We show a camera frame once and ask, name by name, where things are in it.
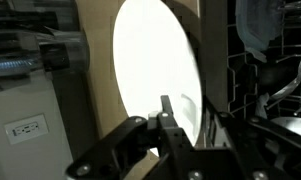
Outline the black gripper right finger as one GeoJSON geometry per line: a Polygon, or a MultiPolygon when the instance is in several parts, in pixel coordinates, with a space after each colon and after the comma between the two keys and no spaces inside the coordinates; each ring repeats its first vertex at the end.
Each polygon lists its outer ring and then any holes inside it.
{"type": "Polygon", "coordinates": [[[237,119],[203,96],[205,146],[228,149],[245,180],[301,180],[301,135],[259,116],[237,119]]]}

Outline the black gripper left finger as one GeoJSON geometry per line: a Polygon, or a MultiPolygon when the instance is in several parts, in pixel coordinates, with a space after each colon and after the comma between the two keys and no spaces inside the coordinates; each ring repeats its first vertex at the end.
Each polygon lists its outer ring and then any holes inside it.
{"type": "Polygon", "coordinates": [[[71,163],[66,175],[73,180],[122,180],[153,148],[163,162],[176,167],[182,152],[193,146],[176,122],[170,97],[160,100],[161,111],[148,118],[128,117],[71,163]]]}

